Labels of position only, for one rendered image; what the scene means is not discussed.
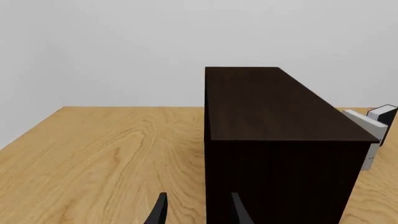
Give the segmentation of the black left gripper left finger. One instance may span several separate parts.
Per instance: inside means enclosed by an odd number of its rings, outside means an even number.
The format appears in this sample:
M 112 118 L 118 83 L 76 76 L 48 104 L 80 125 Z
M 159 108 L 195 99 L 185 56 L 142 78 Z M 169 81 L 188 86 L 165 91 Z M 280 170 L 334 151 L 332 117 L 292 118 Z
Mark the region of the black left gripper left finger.
M 161 192 L 144 224 L 165 224 L 167 218 L 167 193 Z

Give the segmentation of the black book with white pages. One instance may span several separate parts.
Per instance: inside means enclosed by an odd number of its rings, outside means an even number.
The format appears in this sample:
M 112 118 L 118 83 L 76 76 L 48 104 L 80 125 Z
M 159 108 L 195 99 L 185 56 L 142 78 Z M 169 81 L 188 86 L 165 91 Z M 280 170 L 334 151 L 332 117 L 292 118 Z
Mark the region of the black book with white pages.
M 373 110 L 369 110 L 367 112 L 366 114 L 367 117 L 370 117 L 371 119 L 383 123 L 387 126 L 386 133 L 384 134 L 384 137 L 381 140 L 380 146 L 384 144 L 384 141 L 386 140 L 386 137 L 396 117 L 397 112 L 398 112 L 398 107 L 392 105 L 380 106 L 378 108 L 374 108 Z

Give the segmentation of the dark brown wooden cabinet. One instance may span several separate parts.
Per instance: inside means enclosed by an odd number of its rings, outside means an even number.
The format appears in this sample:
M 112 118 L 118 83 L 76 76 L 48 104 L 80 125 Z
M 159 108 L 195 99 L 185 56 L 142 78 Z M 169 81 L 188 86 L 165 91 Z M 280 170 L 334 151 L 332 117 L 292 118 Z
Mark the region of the dark brown wooden cabinet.
M 339 224 L 378 140 L 277 67 L 205 68 L 206 224 Z

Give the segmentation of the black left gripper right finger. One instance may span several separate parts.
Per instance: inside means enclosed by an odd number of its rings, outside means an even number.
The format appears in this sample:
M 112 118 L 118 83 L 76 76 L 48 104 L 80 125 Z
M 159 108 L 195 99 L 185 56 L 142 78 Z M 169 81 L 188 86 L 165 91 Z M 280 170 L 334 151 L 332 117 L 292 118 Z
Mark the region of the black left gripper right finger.
M 233 224 L 254 224 L 253 220 L 251 219 L 247 210 L 245 209 L 239 197 L 239 194 L 237 192 L 232 192 L 231 198 L 233 202 L 233 208 L 232 208 Z

